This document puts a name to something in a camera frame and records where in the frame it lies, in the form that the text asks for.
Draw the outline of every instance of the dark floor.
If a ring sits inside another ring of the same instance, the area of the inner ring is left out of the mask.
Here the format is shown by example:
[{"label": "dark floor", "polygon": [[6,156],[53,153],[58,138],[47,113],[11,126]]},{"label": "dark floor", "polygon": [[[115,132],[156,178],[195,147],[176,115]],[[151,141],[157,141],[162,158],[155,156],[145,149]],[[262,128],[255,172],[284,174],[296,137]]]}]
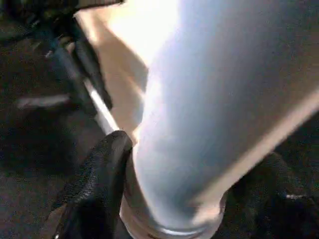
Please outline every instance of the dark floor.
[{"label": "dark floor", "polygon": [[0,238],[36,238],[61,190],[103,137],[78,109],[18,110],[65,91],[30,41],[0,48]]},{"label": "dark floor", "polygon": [[[64,89],[45,58],[33,52],[30,41],[0,48],[1,239],[36,238],[55,195],[103,137],[96,123],[78,109],[16,108],[20,97],[51,96],[65,93]],[[318,119],[318,115],[313,117],[276,149],[285,167],[317,197]],[[251,204],[262,197],[258,191],[261,181],[255,175],[266,173],[260,167],[254,169],[229,193],[224,221],[214,238],[250,237],[254,224]]]}]

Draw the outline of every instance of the white tube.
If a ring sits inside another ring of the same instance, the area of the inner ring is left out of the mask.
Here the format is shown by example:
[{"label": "white tube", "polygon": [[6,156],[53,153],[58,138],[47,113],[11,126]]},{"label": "white tube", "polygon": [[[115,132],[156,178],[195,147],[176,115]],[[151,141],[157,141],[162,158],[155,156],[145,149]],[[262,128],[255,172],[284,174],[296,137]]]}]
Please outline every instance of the white tube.
[{"label": "white tube", "polygon": [[135,238],[211,237],[224,193],[319,109],[318,34],[303,29],[307,8],[174,2],[178,27],[150,65],[127,172],[122,219]]}]

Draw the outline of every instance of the white cylindrical object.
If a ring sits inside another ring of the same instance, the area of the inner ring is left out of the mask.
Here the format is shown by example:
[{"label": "white cylindrical object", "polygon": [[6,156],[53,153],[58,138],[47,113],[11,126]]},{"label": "white cylindrical object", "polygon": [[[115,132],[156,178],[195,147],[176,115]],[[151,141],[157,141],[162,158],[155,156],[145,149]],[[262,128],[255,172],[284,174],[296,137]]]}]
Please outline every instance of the white cylindrical object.
[{"label": "white cylindrical object", "polygon": [[212,234],[224,193],[319,108],[318,34],[304,28],[309,8],[174,2],[177,25],[150,65],[128,168],[131,218],[122,219],[136,238],[132,217],[150,238]]}]

